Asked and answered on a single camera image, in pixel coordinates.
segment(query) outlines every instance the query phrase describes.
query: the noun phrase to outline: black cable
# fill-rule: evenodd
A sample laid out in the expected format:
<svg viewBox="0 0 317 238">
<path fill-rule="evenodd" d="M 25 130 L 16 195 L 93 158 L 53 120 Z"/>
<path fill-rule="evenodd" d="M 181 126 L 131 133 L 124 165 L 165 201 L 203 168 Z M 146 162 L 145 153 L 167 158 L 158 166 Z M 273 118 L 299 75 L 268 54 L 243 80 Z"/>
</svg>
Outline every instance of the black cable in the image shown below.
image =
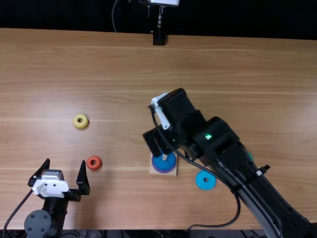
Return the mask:
<svg viewBox="0 0 317 238">
<path fill-rule="evenodd" d="M 255 231 L 250 230 L 256 237 L 261 238 Z"/>
<path fill-rule="evenodd" d="M 12 212 L 12 214 L 9 216 L 7 222 L 4 225 L 3 231 L 2 231 L 2 238 L 5 238 L 5 232 L 6 229 L 10 223 L 10 221 L 12 220 L 12 218 L 14 217 L 14 215 L 17 213 L 17 211 L 22 207 L 22 205 L 25 203 L 25 201 L 29 198 L 29 196 L 32 194 L 33 190 L 31 189 L 28 194 L 24 197 L 24 199 L 20 202 L 20 204 L 14 209 L 14 211 Z"/>
<path fill-rule="evenodd" d="M 74 235 L 76 237 L 80 237 L 80 233 L 77 230 L 72 230 L 72 231 L 76 232 L 77 234 L 74 234 L 72 232 L 67 232 L 67 233 L 62 234 L 60 237 L 63 237 L 65 235 Z"/>
<path fill-rule="evenodd" d="M 154 122 L 154 125 L 160 135 L 160 137 L 162 138 L 162 140 L 165 142 L 165 144 L 171 149 L 173 150 L 179 157 L 183 158 L 186 162 L 190 163 L 191 165 L 203 170 L 203 171 L 206 171 L 207 173 L 210 173 L 211 175 L 215 176 L 218 180 L 220 180 L 221 182 L 223 182 L 229 189 L 230 191 L 232 191 L 232 187 L 220 176 L 218 175 L 217 173 L 191 161 L 189 158 L 186 158 L 186 156 L 184 156 L 183 154 L 181 154 L 179 151 L 175 150 L 175 148 L 168 142 L 168 140 L 165 138 L 165 136 L 163 135 L 163 133 L 161 132 L 161 130 L 159 129 L 159 125 L 155 119 L 155 115 L 154 115 L 154 109 L 150 106 L 150 110 L 151 110 L 151 114 L 152 114 L 152 119 L 153 119 L 153 122 Z M 240 200 L 239 200 L 239 197 L 237 194 L 233 193 L 234 195 L 234 198 L 236 199 L 236 202 L 237 202 L 237 212 L 235 214 L 235 216 L 229 221 L 229 222 L 226 222 L 226 223 L 223 223 L 223 224 L 219 224 L 219 225 L 201 225 L 201 224 L 193 224 L 191 225 L 189 228 L 187 228 L 187 230 L 190 230 L 192 229 L 193 227 L 206 227 L 206 228 L 218 228 L 218 227 L 226 227 L 226 226 L 229 226 L 231 224 L 233 224 L 239 217 L 240 215 L 240 212 L 241 212 L 241 204 L 240 204 Z"/>
<path fill-rule="evenodd" d="M 240 230 L 244 238 L 248 238 L 247 235 L 243 232 L 243 230 Z"/>
<path fill-rule="evenodd" d="M 119 0 L 114 0 L 114 3 L 112 5 L 112 10 L 111 10 L 111 21 L 112 21 L 112 26 L 113 26 L 113 30 L 114 32 L 117 32 L 117 29 L 115 27 L 115 24 L 114 24 L 114 10 L 115 10 L 115 6 L 117 5 Z"/>
</svg>

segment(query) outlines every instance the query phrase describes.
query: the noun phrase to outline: wood grain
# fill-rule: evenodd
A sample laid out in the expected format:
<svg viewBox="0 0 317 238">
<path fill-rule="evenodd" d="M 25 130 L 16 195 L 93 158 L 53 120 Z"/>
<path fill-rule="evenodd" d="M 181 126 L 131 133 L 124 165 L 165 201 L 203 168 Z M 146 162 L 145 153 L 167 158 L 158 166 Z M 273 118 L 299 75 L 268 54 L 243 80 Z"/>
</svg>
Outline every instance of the wood grain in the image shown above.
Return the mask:
<svg viewBox="0 0 317 238">
<path fill-rule="evenodd" d="M 195 185 L 198 170 L 183 161 L 175 178 L 149 175 L 142 134 L 153 127 L 152 97 L 183 87 L 208 119 L 222 117 L 268 179 L 300 213 L 317 222 L 317 42 L 1 29 L 0 227 L 25 196 L 46 158 L 72 187 L 81 160 L 91 195 L 71 202 L 65 229 L 183 229 L 230 220 L 234 198 L 221 183 Z M 87 130 L 72 125 L 78 113 Z M 41 209 L 32 195 L 11 221 Z M 257 229 L 242 208 L 229 229 Z"/>
</svg>

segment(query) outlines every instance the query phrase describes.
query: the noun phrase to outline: red ring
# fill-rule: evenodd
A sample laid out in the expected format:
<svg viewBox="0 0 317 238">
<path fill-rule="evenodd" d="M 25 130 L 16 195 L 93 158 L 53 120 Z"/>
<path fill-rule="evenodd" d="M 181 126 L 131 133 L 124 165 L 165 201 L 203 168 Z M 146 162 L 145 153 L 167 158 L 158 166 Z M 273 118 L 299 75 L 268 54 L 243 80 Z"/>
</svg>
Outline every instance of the red ring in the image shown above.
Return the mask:
<svg viewBox="0 0 317 238">
<path fill-rule="evenodd" d="M 91 156 L 87 160 L 87 167 L 91 170 L 98 170 L 100 169 L 101 165 L 103 165 L 103 163 L 98 156 Z"/>
</svg>

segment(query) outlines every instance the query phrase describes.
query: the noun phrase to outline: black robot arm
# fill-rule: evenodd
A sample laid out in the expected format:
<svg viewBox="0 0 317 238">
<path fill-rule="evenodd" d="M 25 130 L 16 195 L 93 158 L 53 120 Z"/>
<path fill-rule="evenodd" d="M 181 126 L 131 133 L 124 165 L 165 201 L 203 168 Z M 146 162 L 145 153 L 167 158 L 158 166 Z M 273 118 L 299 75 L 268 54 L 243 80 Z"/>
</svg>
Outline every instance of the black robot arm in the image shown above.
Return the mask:
<svg viewBox="0 0 317 238">
<path fill-rule="evenodd" d="M 268 238 L 317 238 L 315 225 L 292 208 L 257 168 L 239 137 L 218 117 L 205 120 L 183 89 L 152 99 L 162 125 L 143 136 L 155 156 L 181 147 L 212 168 L 254 214 Z M 173 148 L 162 140 L 162 135 Z"/>
<path fill-rule="evenodd" d="M 30 177 L 28 185 L 44 200 L 41 210 L 31 212 L 24 222 L 28 238 L 58 238 L 63 230 L 69 201 L 79 202 L 89 195 L 86 163 L 82 161 L 76 180 L 78 189 L 69 189 L 60 170 L 50 170 L 50 160 Z"/>
</svg>

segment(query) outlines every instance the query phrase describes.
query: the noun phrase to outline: blue ring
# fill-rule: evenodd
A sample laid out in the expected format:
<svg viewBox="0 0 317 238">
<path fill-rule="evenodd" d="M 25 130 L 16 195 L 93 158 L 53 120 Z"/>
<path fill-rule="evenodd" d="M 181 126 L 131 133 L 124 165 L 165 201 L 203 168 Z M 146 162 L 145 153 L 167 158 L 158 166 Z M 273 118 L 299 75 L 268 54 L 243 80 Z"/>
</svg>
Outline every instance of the blue ring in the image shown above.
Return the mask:
<svg viewBox="0 0 317 238">
<path fill-rule="evenodd" d="M 200 171 L 196 175 L 196 185 L 202 190 L 211 190 L 216 186 L 216 178 L 206 171 Z"/>
<path fill-rule="evenodd" d="M 168 154 L 167 159 L 165 161 L 162 158 L 163 158 L 163 153 L 158 157 L 152 156 L 151 161 L 152 161 L 152 165 L 154 169 L 160 173 L 171 172 L 176 166 L 175 154 L 173 152 Z"/>
</svg>

